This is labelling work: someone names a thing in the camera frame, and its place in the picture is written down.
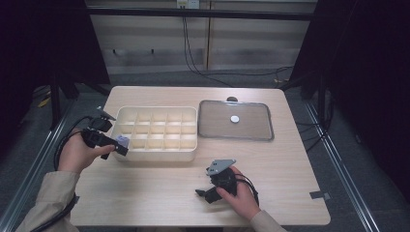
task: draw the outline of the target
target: metal rail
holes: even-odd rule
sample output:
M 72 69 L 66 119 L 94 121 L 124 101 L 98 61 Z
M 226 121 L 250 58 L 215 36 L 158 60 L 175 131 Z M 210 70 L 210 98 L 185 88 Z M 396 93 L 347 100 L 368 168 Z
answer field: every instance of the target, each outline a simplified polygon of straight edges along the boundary
M 317 112 L 313 104 L 310 101 L 308 101 L 306 104 L 306 107 L 307 107 L 307 112 L 310 116 L 310 119 L 313 121 L 313 123 L 319 124 L 319 120 L 317 118 Z M 319 133 L 319 136 L 321 136 L 324 132 L 322 127 L 317 125 L 316 129 L 317 129 L 317 132 Z M 335 167 L 338 177 L 343 183 L 343 186 L 347 194 L 349 195 L 349 198 L 360 220 L 362 221 L 363 226 L 365 227 L 365 230 L 367 232 L 380 232 L 376 224 L 376 221 L 374 220 L 373 215 L 371 214 L 371 211 L 367 206 L 367 203 L 365 202 L 359 190 L 357 189 L 331 137 L 328 134 L 325 134 L 322 138 L 322 142 L 328 152 L 328 155 L 332 161 L 332 164 Z
M 133 16 L 179 16 L 179 17 L 217 17 L 217 18 L 247 18 L 274 20 L 341 20 L 339 15 L 311 14 L 311 13 L 278 13 L 278 12 L 250 12 L 169 8 L 113 8 L 113 7 L 38 7 L 37 10 L 47 14 L 88 14 L 88 15 L 133 15 Z
M 61 131 L 66 125 L 67 116 L 71 111 L 74 102 L 75 100 L 70 100 L 68 102 L 68 106 L 63 114 L 60 123 L 54 128 L 54 130 L 51 130 L 49 132 L 42 146 L 42 149 L 40 149 L 40 151 L 37 153 L 36 159 L 31 165 L 30 170 L 27 172 L 27 175 L 25 176 L 23 182 L 15 193 L 15 196 L 8 205 L 4 215 L 0 219 L 0 231 L 12 231 L 13 227 L 15 226 L 15 221 L 21 213 L 21 210 L 26 203 L 34 184 L 39 179 L 39 176 L 42 173 L 45 161 L 50 157 L 50 154 L 53 151 L 52 149 L 57 144 L 58 137 L 60 136 Z

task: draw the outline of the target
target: ice cube tray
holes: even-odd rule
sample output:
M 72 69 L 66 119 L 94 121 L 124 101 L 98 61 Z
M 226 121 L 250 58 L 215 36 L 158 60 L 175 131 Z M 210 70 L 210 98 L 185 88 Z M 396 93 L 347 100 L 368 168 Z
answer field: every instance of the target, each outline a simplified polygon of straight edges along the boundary
M 120 108 L 110 137 L 130 140 L 124 161 L 191 161 L 197 146 L 197 110 L 194 107 Z

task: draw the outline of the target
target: outlet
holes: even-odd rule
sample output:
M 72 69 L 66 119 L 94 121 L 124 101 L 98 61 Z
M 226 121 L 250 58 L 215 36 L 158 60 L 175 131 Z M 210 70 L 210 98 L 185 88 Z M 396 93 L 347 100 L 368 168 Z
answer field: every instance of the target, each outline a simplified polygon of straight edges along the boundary
M 188 8 L 189 9 L 199 9 L 199 0 L 189 0 Z
M 177 9 L 187 9 L 188 0 L 177 0 Z

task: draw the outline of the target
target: cable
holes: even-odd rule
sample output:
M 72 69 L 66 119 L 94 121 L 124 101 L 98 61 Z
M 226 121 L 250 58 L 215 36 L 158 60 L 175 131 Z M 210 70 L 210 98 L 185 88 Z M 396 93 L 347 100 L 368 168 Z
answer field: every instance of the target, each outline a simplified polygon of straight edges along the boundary
M 323 138 L 326 134 L 328 134 L 329 128 L 330 128 L 330 126 L 331 126 L 331 123 L 332 123 L 332 120 L 333 120 L 333 117 L 334 117 L 334 111 L 335 111 L 335 99 L 334 99 L 334 97 L 333 97 L 333 95 L 332 95 L 332 93 L 331 93 L 331 97 L 330 97 L 330 101 L 329 101 L 329 105 L 328 105 L 328 110 L 327 110 L 327 117 L 328 117 L 328 119 L 325 120 L 325 122 L 324 122 L 325 125 L 324 125 L 323 132 L 322 132 L 322 134 L 320 134 L 319 138 L 318 138 L 312 145 L 310 145 L 310 147 L 308 147 L 308 148 L 306 149 L 307 152 L 309 152 L 314 146 L 316 146 L 316 144 L 317 144 L 320 140 L 322 140 L 322 138 Z
M 303 132 L 306 132 L 306 131 L 310 131 L 310 130 L 313 129 L 313 128 L 314 128 L 314 125 L 311 125 L 310 127 L 306 128 L 306 129 L 304 129 L 304 130 L 299 130 L 299 133 L 303 133 Z
M 184 53 L 185 53 L 185 61 L 187 63 L 188 68 L 190 69 L 191 72 L 201 75 L 202 77 L 211 79 L 211 80 L 215 80 L 221 84 L 227 85 L 229 87 L 233 87 L 232 85 L 223 82 L 221 80 L 215 79 L 210 77 L 210 75 L 245 75 L 245 76 L 262 76 L 262 75 L 271 75 L 274 74 L 276 76 L 276 81 L 277 84 L 275 86 L 275 88 L 278 88 L 279 85 L 279 77 L 278 77 L 278 73 L 284 72 L 286 70 L 292 69 L 293 66 L 288 66 L 288 67 L 280 67 L 278 69 L 276 69 L 274 72 L 265 72 L 265 73 L 235 73 L 235 72 L 214 72 L 214 73 L 202 73 L 195 65 L 195 63 L 193 62 L 193 57 L 192 57 L 192 53 L 190 50 L 190 39 L 188 36 L 188 25 L 187 25 L 187 19 L 185 17 L 183 17 L 183 25 L 184 25 Z M 188 54 L 190 55 L 190 61 L 193 65 L 193 68 L 190 66 L 190 62 L 188 61 L 188 55 L 187 55 L 187 45 L 188 45 Z
M 72 136 L 74 136 L 77 133 L 80 133 L 81 131 L 77 131 L 72 133 L 73 129 L 79 124 L 81 123 L 83 120 L 88 119 L 91 120 L 92 117 L 90 116 L 85 116 L 83 118 L 78 119 L 73 125 L 72 127 L 69 129 L 69 131 L 66 133 L 65 136 L 63 136 L 63 138 L 61 139 L 58 147 L 57 147 L 57 151 L 54 154 L 54 161 L 53 161 L 53 165 L 54 165 L 54 170 L 57 171 L 58 170 L 58 164 L 60 161 L 60 156 L 61 156 L 61 152 L 63 151 L 64 146 L 66 145 L 66 143 L 70 140 L 70 138 Z M 73 194 L 73 198 L 72 200 L 69 202 L 69 204 L 66 206 L 66 208 L 63 209 L 63 211 L 61 211 L 60 213 L 58 213 L 57 215 L 55 215 L 54 217 L 52 217 L 50 220 L 46 221 L 45 223 L 41 224 L 40 226 L 36 227 L 35 229 L 32 230 L 32 232 L 40 232 L 40 231 L 44 231 L 46 230 L 48 227 L 50 227 L 51 225 L 53 225 L 55 222 L 59 221 L 61 218 L 65 217 L 67 214 L 70 213 L 70 211 L 73 209 L 73 207 L 75 206 L 76 203 L 76 199 L 77 196 L 75 195 L 75 193 Z
M 207 78 L 207 79 L 215 80 L 216 82 L 219 82 L 219 83 L 221 83 L 221 84 L 223 84 L 223 85 L 226 85 L 226 86 L 229 86 L 229 87 L 233 88 L 232 85 L 230 85 L 230 84 L 228 84 L 228 83 L 226 83 L 226 82 L 223 82 L 223 81 L 221 81 L 221 80 L 218 80 L 218 79 L 209 77 L 209 76 L 207 76 L 207 75 L 205 75 L 205 74 L 203 74 L 203 73 L 201 73 L 201 72 L 199 71 L 199 69 L 196 67 L 195 63 L 193 62 L 192 53 L 190 52 L 190 40 L 189 40 L 189 37 L 188 37 L 187 19 L 186 19 L 185 17 L 183 17 L 182 20 L 183 20 L 183 24 L 184 24 L 184 54 L 185 54 L 185 61 L 186 61 L 186 63 L 187 63 L 188 68 L 190 69 L 190 71 L 193 72 L 193 73 L 195 73 L 195 74 L 201 75 L 202 77 L 205 77 L 205 78 Z M 188 51 L 189 51 L 189 54 L 190 54 L 190 60 L 191 60 L 191 62 L 192 62 L 193 67 L 195 68 L 195 70 L 192 69 L 192 67 L 190 66 L 190 63 L 188 62 L 188 57 L 187 57 L 187 45 L 188 45 Z
M 315 123 L 299 123 L 299 122 L 295 122 L 296 125 L 301 125 L 301 126 L 317 126 L 319 124 L 315 124 Z
M 313 137 L 310 137 L 310 138 L 307 138 L 307 139 L 304 139 L 304 140 L 302 140 L 302 141 L 307 142 L 307 141 L 311 141 L 311 140 L 313 140 L 313 139 L 317 139 L 317 135 L 315 135 L 315 136 L 313 136 Z
M 246 177 L 246 176 L 244 176 L 244 175 L 242 175 L 242 174 L 235 174 L 235 176 L 241 176 L 241 177 L 244 177 L 244 178 L 245 178 L 245 180 L 243 180 L 243 179 L 236 179 L 236 181 L 237 181 L 237 182 L 245 183 L 245 184 L 247 184 L 247 185 L 250 187 L 250 189 L 251 189 L 251 191 L 252 191 L 252 193 L 253 193 L 253 197 L 255 198 L 256 204 L 259 206 L 258 192 L 256 191 L 256 188 L 254 187 L 252 181 L 251 181 L 248 177 Z

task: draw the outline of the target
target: small white round object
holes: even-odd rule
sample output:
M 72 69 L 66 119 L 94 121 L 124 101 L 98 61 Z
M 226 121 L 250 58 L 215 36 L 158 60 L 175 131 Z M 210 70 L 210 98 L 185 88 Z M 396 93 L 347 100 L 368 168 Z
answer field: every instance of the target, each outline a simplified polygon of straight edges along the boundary
M 236 115 L 233 115 L 233 116 L 231 117 L 231 122 L 234 123 L 234 124 L 239 123 L 239 117 L 236 116 Z

